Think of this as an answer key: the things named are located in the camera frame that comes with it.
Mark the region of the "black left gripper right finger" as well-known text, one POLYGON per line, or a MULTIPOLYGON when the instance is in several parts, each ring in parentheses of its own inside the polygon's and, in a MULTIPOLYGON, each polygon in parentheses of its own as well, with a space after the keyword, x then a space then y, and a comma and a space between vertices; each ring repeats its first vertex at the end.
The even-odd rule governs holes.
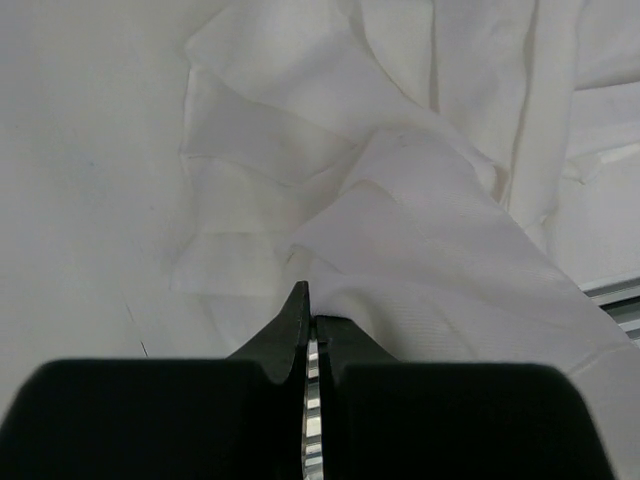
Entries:
POLYGON ((527 363, 400 361, 353 321, 317 320, 328 479, 610 479, 576 388, 527 363))

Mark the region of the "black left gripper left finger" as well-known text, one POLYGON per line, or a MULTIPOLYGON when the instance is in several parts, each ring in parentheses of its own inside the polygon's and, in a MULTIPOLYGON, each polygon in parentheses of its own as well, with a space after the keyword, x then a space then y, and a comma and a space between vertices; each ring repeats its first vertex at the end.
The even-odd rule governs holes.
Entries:
POLYGON ((64 359, 1 426, 5 479, 299 479, 309 288, 224 359, 64 359))

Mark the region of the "cream white garment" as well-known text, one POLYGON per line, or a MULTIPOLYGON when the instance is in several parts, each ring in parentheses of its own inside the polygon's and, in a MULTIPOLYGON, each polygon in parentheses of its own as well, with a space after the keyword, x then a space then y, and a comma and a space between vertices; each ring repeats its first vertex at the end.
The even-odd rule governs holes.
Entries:
POLYGON ((197 230, 171 287, 237 347, 310 284, 406 360, 534 362, 639 475, 635 1, 233 1, 187 43, 197 230))

